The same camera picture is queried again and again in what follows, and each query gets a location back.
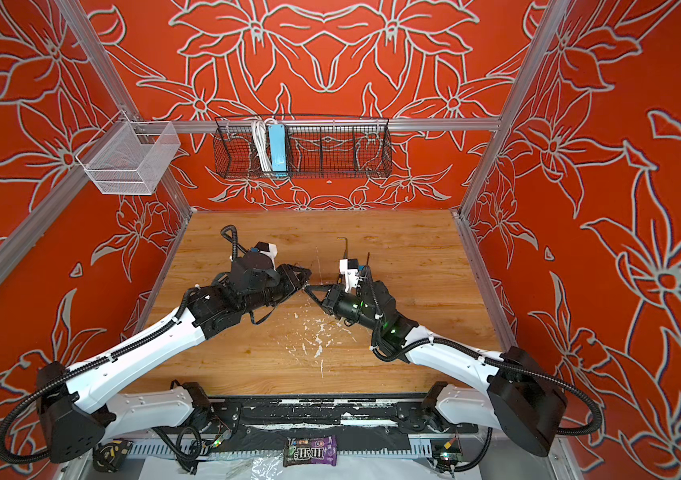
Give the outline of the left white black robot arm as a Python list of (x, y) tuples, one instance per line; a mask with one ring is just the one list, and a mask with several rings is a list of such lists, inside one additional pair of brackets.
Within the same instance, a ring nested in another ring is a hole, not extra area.
[[(220, 234), (232, 246), (230, 270), (208, 285), (188, 288), (176, 309), (132, 338), (84, 362), (68, 367), (52, 362), (38, 372), (36, 391), (22, 398), (0, 422), (0, 460), (16, 465), (45, 459), (64, 463), (108, 438), (180, 426), (206, 410), (206, 398), (184, 386), (140, 394), (134, 400), (122, 389), (166, 360), (238, 325), (242, 318), (254, 317), (256, 310), (276, 309), (304, 289), (312, 276), (308, 268), (276, 264), (278, 248), (272, 243), (243, 248), (232, 225)], [(30, 409), (38, 414), (46, 447), (33, 454), (14, 453), (8, 434)]]

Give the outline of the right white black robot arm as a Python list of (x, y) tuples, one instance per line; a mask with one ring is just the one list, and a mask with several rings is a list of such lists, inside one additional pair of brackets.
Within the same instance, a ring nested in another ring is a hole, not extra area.
[(329, 316), (370, 332), (370, 350), (385, 363), (427, 367), (452, 382), (430, 391), (430, 409), (450, 424), (475, 424), (544, 457), (558, 436), (588, 436), (602, 428), (602, 408), (574, 385), (547, 374), (523, 349), (506, 352), (464, 345), (398, 311), (394, 297), (369, 268), (344, 282), (304, 291)]

